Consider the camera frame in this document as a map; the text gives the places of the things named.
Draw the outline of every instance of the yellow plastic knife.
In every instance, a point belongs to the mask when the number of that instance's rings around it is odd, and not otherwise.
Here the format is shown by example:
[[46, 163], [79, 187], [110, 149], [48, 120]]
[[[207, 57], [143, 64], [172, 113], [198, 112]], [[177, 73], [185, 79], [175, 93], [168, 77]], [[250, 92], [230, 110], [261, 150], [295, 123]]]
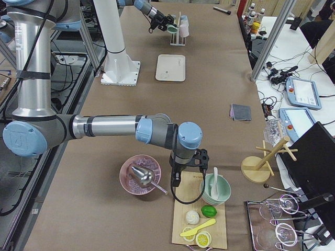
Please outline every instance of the yellow plastic knife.
[[187, 236], [195, 235], [198, 232], [198, 230], [203, 229], [204, 227], [207, 227], [207, 226], [211, 226], [215, 223], [216, 223], [215, 219], [210, 219], [210, 220], [206, 221], [205, 223], [203, 223], [203, 224], [201, 224], [201, 225], [199, 225], [199, 226], [197, 226], [197, 227], [195, 227], [191, 230], [188, 230], [186, 232], [181, 233], [180, 236], [181, 237], [187, 237]]

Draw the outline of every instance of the black marker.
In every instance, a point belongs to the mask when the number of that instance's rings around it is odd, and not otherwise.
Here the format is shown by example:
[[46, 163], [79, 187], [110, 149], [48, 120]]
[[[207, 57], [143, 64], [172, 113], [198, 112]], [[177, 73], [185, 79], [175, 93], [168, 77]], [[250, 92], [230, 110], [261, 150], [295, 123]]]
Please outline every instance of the black marker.
[[231, 11], [230, 11], [230, 10], [221, 9], [221, 8], [219, 8], [219, 7], [213, 7], [213, 9], [216, 9], [216, 10], [218, 10], [218, 11], [220, 11], [220, 12], [223, 12], [223, 13], [225, 13], [225, 14], [227, 14], [227, 15], [230, 15], [230, 14], [231, 14]]

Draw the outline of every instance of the cup rack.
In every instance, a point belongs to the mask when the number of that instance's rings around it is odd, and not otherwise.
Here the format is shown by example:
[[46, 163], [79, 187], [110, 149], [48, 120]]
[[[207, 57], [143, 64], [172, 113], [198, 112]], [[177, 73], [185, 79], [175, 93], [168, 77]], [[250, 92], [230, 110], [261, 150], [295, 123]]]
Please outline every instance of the cup rack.
[[180, 36], [181, 16], [182, 16], [182, 13], [179, 12], [178, 18], [175, 20], [175, 23], [177, 24], [177, 32], [171, 34], [170, 45], [174, 45], [174, 46], [185, 46], [186, 45], [186, 37], [182, 38]]

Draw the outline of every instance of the brown table surface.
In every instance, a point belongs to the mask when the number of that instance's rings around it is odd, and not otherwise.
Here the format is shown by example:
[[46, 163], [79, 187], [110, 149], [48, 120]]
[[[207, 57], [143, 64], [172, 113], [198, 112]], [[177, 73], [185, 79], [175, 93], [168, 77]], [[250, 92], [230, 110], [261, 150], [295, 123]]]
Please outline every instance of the brown table surface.
[[[272, 191], [246, 180], [242, 160], [263, 139], [264, 117], [236, 15], [208, 4], [153, 3], [161, 12], [188, 16], [185, 47], [169, 45], [170, 35], [155, 30], [133, 6], [121, 16], [127, 53], [141, 61], [136, 87], [105, 86], [96, 79], [83, 115], [165, 113], [173, 122], [193, 121], [203, 130], [209, 173], [217, 166], [231, 184], [226, 202], [228, 250], [251, 250], [243, 202], [262, 200]], [[186, 56], [186, 81], [158, 82], [159, 54]], [[233, 121], [230, 104], [251, 107], [252, 121]], [[171, 244], [174, 200], [158, 190], [133, 196], [123, 190], [119, 170], [137, 154], [162, 167], [160, 185], [168, 188], [170, 151], [137, 142], [134, 136], [84, 138], [68, 143], [25, 250], [186, 250]], [[279, 175], [271, 178], [279, 186]]]

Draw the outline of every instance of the light green bowl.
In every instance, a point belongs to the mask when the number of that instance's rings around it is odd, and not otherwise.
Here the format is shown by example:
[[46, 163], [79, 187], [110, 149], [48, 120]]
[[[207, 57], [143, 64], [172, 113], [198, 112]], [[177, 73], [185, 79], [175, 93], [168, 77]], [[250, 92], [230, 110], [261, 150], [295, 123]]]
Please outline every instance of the light green bowl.
[[[214, 174], [206, 175], [206, 186], [203, 194], [203, 199], [206, 202], [214, 203], [214, 204], [222, 204], [230, 198], [231, 188], [227, 180], [221, 176], [218, 176], [217, 186], [219, 198], [215, 200], [212, 196], [210, 196], [210, 190], [214, 182]], [[203, 182], [200, 184], [200, 190], [203, 188]]]

